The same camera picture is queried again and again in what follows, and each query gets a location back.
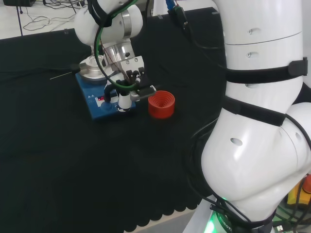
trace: red ribbed cup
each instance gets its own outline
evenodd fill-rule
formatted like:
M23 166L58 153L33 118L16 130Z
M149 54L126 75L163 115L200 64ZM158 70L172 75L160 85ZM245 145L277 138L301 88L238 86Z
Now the red ribbed cup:
M169 118L174 113L175 97L167 91L157 91L148 98L148 111L151 116L158 119Z
M311 175L308 175L303 183L303 191L308 194L311 194Z

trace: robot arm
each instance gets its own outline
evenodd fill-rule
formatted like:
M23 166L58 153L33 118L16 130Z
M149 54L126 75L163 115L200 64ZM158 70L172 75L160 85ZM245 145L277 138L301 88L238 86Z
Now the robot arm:
M104 100L110 103L112 92L117 92L118 110L121 112L129 110L132 102L156 92L146 75L142 57L135 56L129 39L136 36L142 28L140 10L137 6L130 5L115 13L116 9L136 1L100 0L96 3L89 0L88 9L81 9L74 21L75 31L80 41L93 46L92 55L86 60L85 69L81 70L80 75L91 83L100 83L107 79ZM105 19L101 19L103 22L98 21L100 12L98 8L93 8L95 4L98 4L100 10L107 15ZM105 58L98 54L100 44L103 46Z
M172 0L167 2L171 10L175 3ZM302 76L285 79L277 77L274 72L292 61L303 60L301 0L214 2L223 23L227 69L250 74L244 75L245 82L227 82L226 95L253 106L288 114L311 135L311 104L292 105L300 92ZM107 13L119 6L116 0L99 0L98 3ZM128 79L131 78L130 70L132 74L134 71L141 74L138 66L129 67L132 61L135 64L137 59L139 66L143 66L139 57L127 59L123 56L125 51L122 53L128 37L137 35L142 27L141 14L135 7L128 8L131 23L126 20L126 15L118 14L111 27L105 28L101 35L104 47L109 50L107 62L118 64ZM83 43L94 44L98 25L88 10L77 14L75 30ZM274 73L273 80L254 81L255 71L261 74L263 70L267 71L268 77L273 76L270 71ZM308 142L291 121L286 119L281 126L276 126L224 108L202 154L203 175L209 186L252 222L264 221L271 216L310 167ZM265 233L270 232L274 230L268 227Z

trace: black strap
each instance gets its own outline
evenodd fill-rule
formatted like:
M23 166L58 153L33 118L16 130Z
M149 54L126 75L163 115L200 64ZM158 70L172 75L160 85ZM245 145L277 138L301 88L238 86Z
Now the black strap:
M223 108L233 114L238 114L275 126L281 126L286 118L283 113L244 103L228 96L225 96Z
M219 223L227 233L270 233L272 229L272 219L276 214L276 210L265 220L257 222L237 222L234 219L227 218L225 215L216 212Z
M87 0L87 8L99 26L110 27L111 17L101 8L97 0Z
M287 67L258 70L231 70L226 72L226 79L231 83L275 83L294 79L308 74L308 59L293 61Z

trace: black tablecloth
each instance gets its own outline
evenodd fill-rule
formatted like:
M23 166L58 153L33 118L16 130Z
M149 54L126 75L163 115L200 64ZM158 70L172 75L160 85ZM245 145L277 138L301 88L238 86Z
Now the black tablecloth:
M199 43L216 46L223 37L213 11L187 16ZM141 101L130 116L94 122L73 75L34 72L90 54L74 30L0 41L1 233L121 233L196 208L181 151L217 116L224 73L168 16L151 18L132 42L153 83L175 95L170 119L152 119ZM208 53L223 62L222 50Z

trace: screw hole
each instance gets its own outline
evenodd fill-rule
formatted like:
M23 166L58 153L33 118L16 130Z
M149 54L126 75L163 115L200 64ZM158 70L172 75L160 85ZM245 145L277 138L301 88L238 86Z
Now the screw hole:
M296 138L300 141L302 138L299 133L296 133Z
M230 141L239 147L243 145L243 142L237 138L231 138Z
M245 86L254 89L258 87L258 84L245 84Z

